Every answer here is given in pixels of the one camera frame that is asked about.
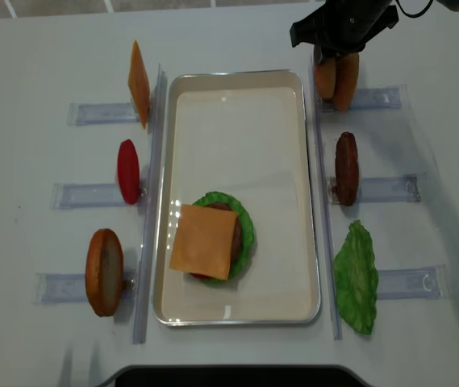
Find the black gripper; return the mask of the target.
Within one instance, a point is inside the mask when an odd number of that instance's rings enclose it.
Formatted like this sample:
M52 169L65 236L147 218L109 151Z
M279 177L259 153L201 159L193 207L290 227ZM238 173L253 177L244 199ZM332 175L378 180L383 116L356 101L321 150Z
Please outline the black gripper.
M388 0L329 0L290 28L290 42L314 45L314 62L326 60L324 50L359 52L376 35L398 22L396 6Z

